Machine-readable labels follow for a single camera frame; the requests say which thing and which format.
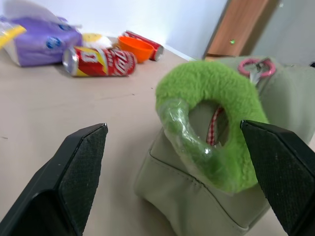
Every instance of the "purple package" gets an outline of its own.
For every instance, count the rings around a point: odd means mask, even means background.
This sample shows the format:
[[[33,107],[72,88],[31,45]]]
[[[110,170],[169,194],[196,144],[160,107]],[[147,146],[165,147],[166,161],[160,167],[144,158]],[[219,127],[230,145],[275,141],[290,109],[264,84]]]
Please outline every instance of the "purple package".
[[[70,46],[82,46],[82,35],[67,24],[21,18],[10,20],[27,31],[5,46],[12,60],[20,66],[62,62],[63,52]]]

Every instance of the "beige floor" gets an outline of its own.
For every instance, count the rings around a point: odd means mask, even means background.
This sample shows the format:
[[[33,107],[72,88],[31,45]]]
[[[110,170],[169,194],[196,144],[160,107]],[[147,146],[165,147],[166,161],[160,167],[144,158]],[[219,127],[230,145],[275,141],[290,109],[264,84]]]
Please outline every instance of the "beige floor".
[[[87,236],[173,236],[164,216],[132,184],[160,129],[154,90],[183,59],[166,52],[129,78],[71,78],[61,66],[18,68],[0,54],[0,219],[70,133],[108,123],[102,172]],[[286,235],[272,211],[250,236]]]

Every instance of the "orange bowl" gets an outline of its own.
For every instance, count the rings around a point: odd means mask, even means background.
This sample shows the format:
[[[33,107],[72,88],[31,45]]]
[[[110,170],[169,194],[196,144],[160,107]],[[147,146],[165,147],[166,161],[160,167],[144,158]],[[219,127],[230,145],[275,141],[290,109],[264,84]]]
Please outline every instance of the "orange bowl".
[[[121,50],[133,53],[138,63],[143,63],[150,58],[153,53],[153,46],[136,38],[126,36],[118,37],[118,44]]]

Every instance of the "soda can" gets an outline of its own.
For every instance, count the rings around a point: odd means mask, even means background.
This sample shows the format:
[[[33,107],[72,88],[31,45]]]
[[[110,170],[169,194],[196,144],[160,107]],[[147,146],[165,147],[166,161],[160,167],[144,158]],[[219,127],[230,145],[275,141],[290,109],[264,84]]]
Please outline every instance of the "soda can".
[[[127,76],[136,64],[133,53],[118,49],[70,47],[63,53],[63,65],[72,76]]]
[[[154,51],[153,51],[152,55],[150,56],[150,60],[158,61],[164,52],[164,47],[162,45],[155,43],[155,42],[153,42],[153,41],[151,41],[145,37],[142,37],[142,36],[140,36],[134,32],[127,30],[123,33],[123,36],[131,37],[131,38],[137,38],[137,39],[140,39],[140,40],[152,45],[154,47]]]

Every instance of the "plastic wrap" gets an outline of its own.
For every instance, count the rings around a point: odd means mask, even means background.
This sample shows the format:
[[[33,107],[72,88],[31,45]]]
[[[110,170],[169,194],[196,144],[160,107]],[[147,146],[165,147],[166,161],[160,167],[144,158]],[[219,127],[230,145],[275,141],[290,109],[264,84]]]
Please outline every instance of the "plastic wrap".
[[[0,48],[16,36],[24,33],[26,29],[12,22],[0,21]]]
[[[158,109],[165,135],[172,143],[188,172],[199,181],[229,193],[238,189],[238,168],[227,160],[225,149],[209,146],[199,139],[189,123],[189,105],[181,99],[166,101]]]

